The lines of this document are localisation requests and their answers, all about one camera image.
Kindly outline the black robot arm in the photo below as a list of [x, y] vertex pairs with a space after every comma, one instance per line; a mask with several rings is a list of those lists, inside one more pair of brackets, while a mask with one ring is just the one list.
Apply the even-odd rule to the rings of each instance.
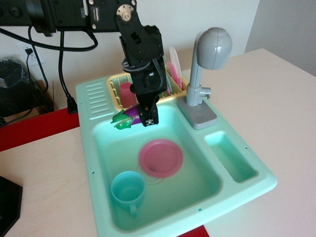
[[134, 0], [3, 0], [0, 3], [1, 33], [20, 41], [24, 37], [5, 30], [10, 26], [33, 27], [49, 37], [53, 33], [83, 31], [119, 32], [125, 58], [122, 68], [131, 75], [137, 117], [144, 126], [158, 124], [157, 102], [167, 90], [163, 45], [156, 26], [144, 26]]

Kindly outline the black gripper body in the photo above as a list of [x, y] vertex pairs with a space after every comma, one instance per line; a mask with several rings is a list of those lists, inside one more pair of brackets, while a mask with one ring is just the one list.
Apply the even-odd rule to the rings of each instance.
[[116, 22], [125, 54], [123, 68], [132, 76], [141, 111], [155, 113], [159, 94], [167, 88], [160, 30], [155, 25], [143, 26], [130, 4], [118, 7]]

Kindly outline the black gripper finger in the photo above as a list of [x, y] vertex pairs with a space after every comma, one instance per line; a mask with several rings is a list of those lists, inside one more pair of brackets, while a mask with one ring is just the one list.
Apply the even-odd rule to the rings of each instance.
[[144, 127], [154, 125], [154, 119], [150, 113], [141, 112], [139, 119]]
[[151, 125], [158, 124], [159, 118], [158, 118], [158, 111], [152, 110], [151, 111]]

